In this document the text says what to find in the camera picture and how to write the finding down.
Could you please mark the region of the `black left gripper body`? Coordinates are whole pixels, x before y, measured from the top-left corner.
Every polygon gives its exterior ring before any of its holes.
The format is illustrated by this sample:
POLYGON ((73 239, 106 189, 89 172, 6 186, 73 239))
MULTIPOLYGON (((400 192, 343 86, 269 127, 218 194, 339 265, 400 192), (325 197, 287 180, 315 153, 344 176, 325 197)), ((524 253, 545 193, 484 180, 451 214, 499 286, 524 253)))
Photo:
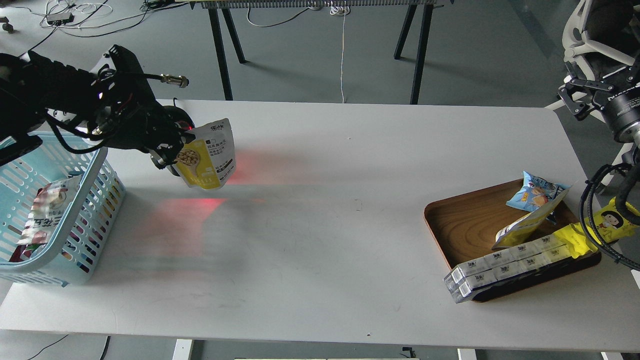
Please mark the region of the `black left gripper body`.
POLYGON ((93 77, 87 90, 91 95, 87 112, 90 141, 144 153, 162 143, 190 142, 190 134, 170 119, 148 82, 163 82, 167 76, 145 73, 128 48, 111 46, 89 73, 93 77))

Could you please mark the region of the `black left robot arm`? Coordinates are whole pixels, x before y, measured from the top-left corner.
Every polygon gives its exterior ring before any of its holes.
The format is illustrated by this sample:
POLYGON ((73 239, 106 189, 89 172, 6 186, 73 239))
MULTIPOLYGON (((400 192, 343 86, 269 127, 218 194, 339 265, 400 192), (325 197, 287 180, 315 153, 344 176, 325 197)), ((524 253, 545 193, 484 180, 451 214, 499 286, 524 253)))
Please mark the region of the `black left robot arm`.
POLYGON ((32 50, 2 54, 0 134, 13 139, 1 150, 2 166, 41 146, 34 131, 45 123, 70 153, 138 150, 158 169, 172 166, 194 141, 195 125, 185 110, 157 101, 150 79, 189 84, 185 76, 144 73, 135 54, 117 44, 90 71, 32 50))

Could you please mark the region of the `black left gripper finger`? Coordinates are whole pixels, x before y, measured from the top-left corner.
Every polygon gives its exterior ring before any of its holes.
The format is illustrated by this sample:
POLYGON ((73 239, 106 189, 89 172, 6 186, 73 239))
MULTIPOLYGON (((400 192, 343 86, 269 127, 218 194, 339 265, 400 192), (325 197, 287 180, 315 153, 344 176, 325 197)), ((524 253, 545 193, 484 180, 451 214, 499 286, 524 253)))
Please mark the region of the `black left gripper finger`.
POLYGON ((177 144, 160 143, 150 148, 151 161, 160 170, 167 169, 170 174, 178 176, 174 164, 176 164, 176 158, 180 151, 183 150, 184 145, 180 142, 177 144))

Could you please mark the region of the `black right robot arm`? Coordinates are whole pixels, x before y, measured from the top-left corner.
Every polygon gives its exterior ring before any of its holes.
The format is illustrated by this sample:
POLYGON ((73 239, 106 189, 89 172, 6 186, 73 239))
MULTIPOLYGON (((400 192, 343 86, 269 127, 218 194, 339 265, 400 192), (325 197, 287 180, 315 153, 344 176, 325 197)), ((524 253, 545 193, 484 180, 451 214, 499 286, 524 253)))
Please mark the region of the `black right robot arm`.
MULTIPOLYGON (((639 64, 623 66, 606 75, 603 79, 589 80, 578 70, 576 64, 566 63, 568 79, 558 88, 557 96, 577 121, 585 120, 592 112, 601 114, 604 123, 612 132, 613 139, 621 144, 633 144, 639 148, 640 90, 639 64)), ((632 150, 630 159, 618 164, 604 164, 586 182, 586 189, 580 198, 580 226, 586 239, 615 263, 623 264, 633 271, 639 270, 639 263, 616 251, 606 243, 603 234, 595 228, 592 208, 595 191, 601 186, 605 176, 618 173, 623 177, 614 198, 615 209, 622 219, 639 225, 639 215, 635 214, 627 199, 633 187, 639 182, 639 150, 632 150)))

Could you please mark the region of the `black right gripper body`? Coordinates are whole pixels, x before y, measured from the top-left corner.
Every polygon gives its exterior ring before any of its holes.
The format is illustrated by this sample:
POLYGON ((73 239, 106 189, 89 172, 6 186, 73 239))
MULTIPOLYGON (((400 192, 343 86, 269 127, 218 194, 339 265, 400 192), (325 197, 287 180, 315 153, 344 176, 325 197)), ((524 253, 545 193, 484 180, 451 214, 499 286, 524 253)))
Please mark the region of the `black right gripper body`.
POLYGON ((578 121, 599 111, 619 143, 638 143, 640 123, 639 64, 623 66, 601 78, 587 80, 576 64, 566 63, 569 80, 558 96, 578 121))

